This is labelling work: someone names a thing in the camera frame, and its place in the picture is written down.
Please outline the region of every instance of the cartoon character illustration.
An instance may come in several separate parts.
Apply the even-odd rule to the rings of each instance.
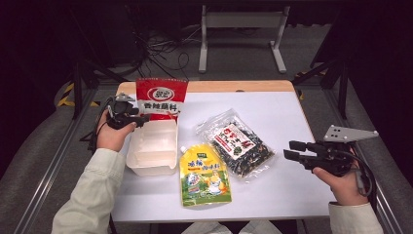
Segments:
[[[200,176],[198,174],[191,173],[186,178],[186,183],[188,184],[188,193],[196,194],[200,192]]]
[[[222,179],[219,177],[218,170],[212,171],[211,177],[206,177],[205,182],[208,185],[208,192],[213,195],[224,194],[227,191],[227,187]]]

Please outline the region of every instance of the white table surface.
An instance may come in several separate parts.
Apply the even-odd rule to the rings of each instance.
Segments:
[[[231,175],[231,203],[183,208],[179,168],[174,175],[144,177],[126,167],[113,219],[153,223],[327,216],[328,202],[335,200],[330,188],[283,157],[290,140],[314,142],[294,92],[187,93],[179,115],[178,148],[204,142],[195,135],[195,126],[230,108],[276,151],[268,170],[249,183]]]

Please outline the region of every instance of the person's right hand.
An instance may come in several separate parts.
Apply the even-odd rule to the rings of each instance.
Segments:
[[[342,177],[332,175],[322,168],[314,168],[313,173],[331,187],[339,205],[358,206],[368,203],[368,199],[358,192],[355,171],[349,171]]]
[[[102,117],[99,120],[97,135],[97,148],[107,148],[119,152],[124,145],[125,137],[134,131],[136,123],[132,122],[120,130],[110,128],[106,123],[107,109],[104,110]]]

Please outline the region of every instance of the black cable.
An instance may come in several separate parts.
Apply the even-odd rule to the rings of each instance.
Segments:
[[[187,60],[186,60],[186,63],[184,64],[184,65],[181,65],[180,64],[180,58],[182,57],[182,56],[184,56],[184,55],[186,55],[186,57],[187,57]],[[166,66],[166,65],[163,65],[161,62],[159,62],[155,57],[154,57],[154,60],[157,62],[157,63],[159,63],[161,66],[163,66],[163,67],[165,67],[165,68],[167,68],[167,69],[169,69],[169,70],[182,70],[183,68],[185,68],[187,65],[188,65],[188,63],[189,63],[189,55],[187,54],[187,53],[185,53],[185,52],[182,52],[181,54],[179,54],[179,57],[178,57],[178,67],[177,68],[173,68],[173,67],[169,67],[169,66]]]
[[[140,78],[143,78],[143,77],[145,77],[145,76],[144,76],[144,73],[141,71],[141,69],[142,69],[142,68],[139,67],[139,68],[137,69],[137,72],[139,73]]]
[[[241,34],[241,35],[244,35],[244,36],[249,37],[249,36],[254,35],[254,34],[257,32],[257,30],[258,30],[258,28],[238,27],[238,28],[234,28],[234,30],[232,30],[232,31],[234,31],[234,32],[236,32],[236,33],[239,33],[239,34]]]
[[[148,59],[149,59],[150,61],[152,61],[153,63],[155,63],[159,68],[161,68],[168,76],[170,76],[171,78],[176,78],[176,77],[172,76],[169,72],[165,71],[164,68],[163,68],[161,65],[159,65],[156,61],[154,61],[154,60],[151,59],[151,58],[148,58]]]
[[[304,232],[305,232],[306,234],[309,234],[309,229],[307,228],[307,224],[306,224],[306,222],[304,221],[304,219],[301,219],[301,222],[303,223]]]
[[[97,130],[97,133],[96,133],[97,136],[99,136],[100,130],[103,128],[103,126],[107,125],[108,122],[109,122],[109,121],[106,120],[106,122],[104,122],[104,123],[100,126],[100,128]]]
[[[181,66],[181,64],[180,64],[180,58],[181,58],[182,55],[186,55],[186,58],[188,58],[188,59],[186,60],[185,65],[183,65],[183,66]],[[181,53],[181,54],[179,55],[179,57],[178,57],[178,64],[179,64],[179,66],[181,67],[180,70],[182,71],[182,73],[183,73],[183,75],[185,76],[186,80],[189,81],[188,76],[186,75],[185,71],[183,70],[183,68],[185,68],[185,67],[188,65],[188,63],[189,63],[189,55],[186,54],[186,53]]]
[[[377,184],[376,184],[376,179],[371,169],[367,166],[367,164],[363,160],[361,160],[360,158],[358,158],[352,153],[341,151],[341,150],[334,150],[334,152],[349,156],[358,162],[358,166],[362,174],[366,176],[369,180],[370,187],[369,187],[369,191],[366,193],[366,196],[368,197],[368,200],[371,204],[371,207],[373,208],[374,213],[377,213]]]
[[[97,135],[98,135],[97,128],[98,128],[98,125],[99,125],[100,118],[102,117],[103,112],[106,109],[106,106],[109,104],[110,101],[113,100],[113,98],[114,97],[109,97],[106,100],[106,102],[103,104],[102,108],[100,109],[100,112],[97,115],[96,120],[94,121],[94,130],[92,131],[91,140],[89,141],[89,147],[88,147],[88,149],[92,152],[92,155],[96,152]]]
[[[110,214],[109,216],[109,227],[110,227],[110,230],[112,231],[111,234],[118,234],[118,232],[116,231],[115,222],[113,221],[113,218],[112,218],[112,214]]]
[[[132,73],[134,73],[140,66],[142,65],[142,61],[138,62],[137,65],[133,66],[132,68],[128,69],[128,70],[124,70],[121,71],[119,73],[115,73],[119,76],[125,77],[127,75],[131,75]],[[104,75],[104,74],[97,74],[98,78],[102,78],[102,79],[110,79],[109,76]]]
[[[357,165],[357,164],[353,164],[356,168],[351,168],[350,172],[354,172],[356,174],[356,179],[357,179],[357,187],[358,187],[358,193],[363,196],[363,197],[368,197],[369,194],[371,194],[373,187],[369,186],[368,187],[368,191],[365,191],[365,186],[364,186],[364,177],[362,174],[362,169]],[[372,181],[371,179],[368,177],[368,184],[371,184]]]
[[[146,66],[146,68],[148,68],[148,71],[149,71],[149,76],[148,77],[151,77],[152,76],[152,70],[151,70],[151,68],[149,68],[147,60],[145,61],[145,66]]]
[[[98,64],[95,64],[95,63],[93,63],[92,61],[90,61],[90,60],[88,60],[88,59],[84,59],[84,63],[85,63],[87,66],[93,68],[94,70],[98,70],[98,71],[100,71],[101,73],[105,74],[106,76],[110,77],[111,79],[114,79],[114,80],[118,81],[119,83],[128,82],[127,79],[119,76],[119,75],[116,74],[115,72],[113,72],[113,71],[111,71],[111,70],[109,70],[109,69],[106,69],[106,68],[104,68],[104,67],[102,67],[102,66],[100,66],[100,65],[98,65]]]

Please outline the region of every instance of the table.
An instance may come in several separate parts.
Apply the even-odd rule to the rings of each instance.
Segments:
[[[122,83],[119,92],[133,94],[134,82]],[[179,115],[178,147],[201,143],[193,127],[228,108],[234,108],[277,152],[268,170],[249,183],[231,175],[233,201],[229,204],[183,208],[179,173],[140,177],[126,168],[113,219],[156,223],[327,216],[327,204],[335,200],[329,187],[302,165],[284,159],[282,154],[290,140],[314,141],[289,81],[189,82]]]

